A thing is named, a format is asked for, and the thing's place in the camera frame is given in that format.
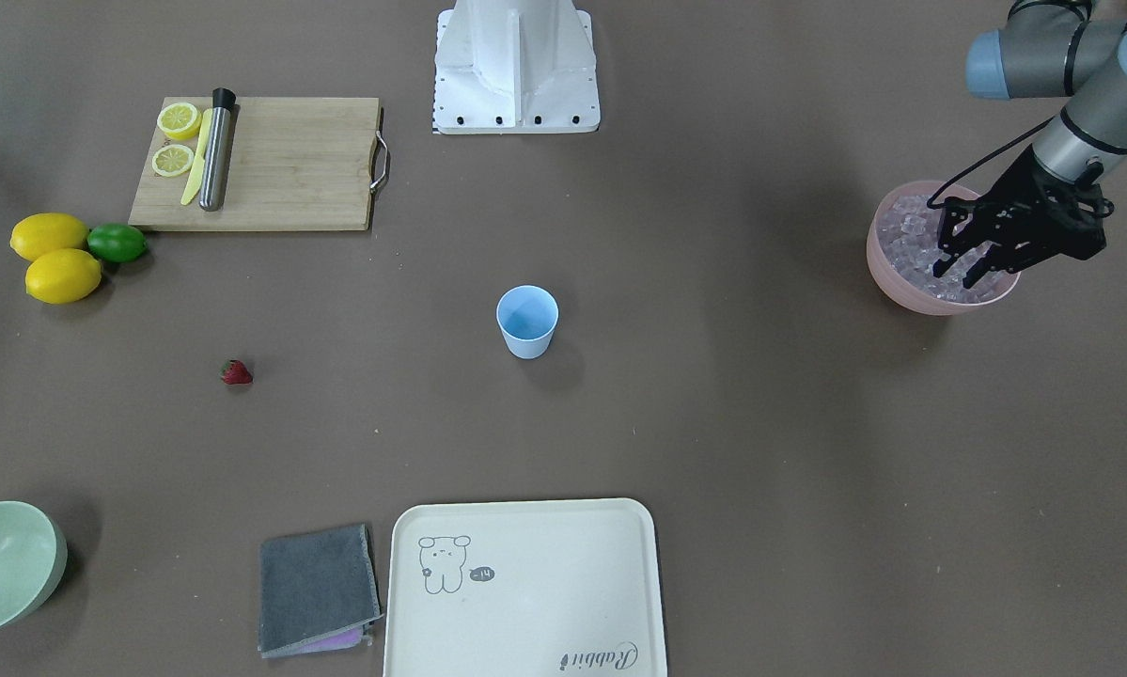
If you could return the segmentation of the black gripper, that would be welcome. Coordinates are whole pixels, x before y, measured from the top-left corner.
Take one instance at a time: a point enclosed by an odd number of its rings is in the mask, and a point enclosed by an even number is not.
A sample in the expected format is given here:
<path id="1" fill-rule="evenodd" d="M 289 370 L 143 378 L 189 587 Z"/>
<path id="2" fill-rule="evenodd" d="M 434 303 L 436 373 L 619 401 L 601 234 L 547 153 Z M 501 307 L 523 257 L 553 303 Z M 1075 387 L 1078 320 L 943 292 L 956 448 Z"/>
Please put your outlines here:
<path id="1" fill-rule="evenodd" d="M 937 241 L 942 253 L 932 274 L 942 277 L 985 243 L 985 253 L 962 275 L 966 289 L 990 274 L 1015 275 L 1061 253 L 1092 258 L 1104 250 L 1104 219 L 1113 213 L 1099 184 L 1103 175 L 1104 163 L 1093 160 L 1079 181 L 1064 181 L 1045 170 L 1033 149 L 1023 150 L 980 201 L 942 202 Z"/>

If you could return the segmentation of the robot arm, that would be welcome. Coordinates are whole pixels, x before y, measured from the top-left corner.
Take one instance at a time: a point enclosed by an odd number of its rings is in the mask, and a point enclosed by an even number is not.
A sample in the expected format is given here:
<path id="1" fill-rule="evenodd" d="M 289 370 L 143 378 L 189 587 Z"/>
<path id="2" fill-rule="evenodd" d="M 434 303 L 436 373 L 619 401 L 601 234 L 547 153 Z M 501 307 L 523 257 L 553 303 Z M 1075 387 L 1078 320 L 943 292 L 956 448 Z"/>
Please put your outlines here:
<path id="1" fill-rule="evenodd" d="M 1095 21 L 1092 1 L 1017 1 L 1006 24 L 973 41 L 965 80 L 985 99 L 1056 98 L 1053 118 L 1020 134 L 1022 151 L 976 198 L 932 194 L 940 277 L 980 249 L 962 286 L 1055 256 L 1088 260 L 1107 244 L 1113 202 L 1101 180 L 1127 158 L 1127 18 Z"/>

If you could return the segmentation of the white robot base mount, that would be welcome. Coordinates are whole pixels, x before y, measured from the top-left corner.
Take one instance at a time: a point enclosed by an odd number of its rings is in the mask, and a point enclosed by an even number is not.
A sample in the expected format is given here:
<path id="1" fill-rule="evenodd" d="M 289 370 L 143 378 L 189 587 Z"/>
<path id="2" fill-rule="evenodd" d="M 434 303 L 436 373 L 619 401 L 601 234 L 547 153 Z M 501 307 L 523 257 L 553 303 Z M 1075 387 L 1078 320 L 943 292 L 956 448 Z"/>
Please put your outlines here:
<path id="1" fill-rule="evenodd" d="M 571 1 L 458 1 L 435 29 L 435 133 L 598 130 L 592 17 Z"/>

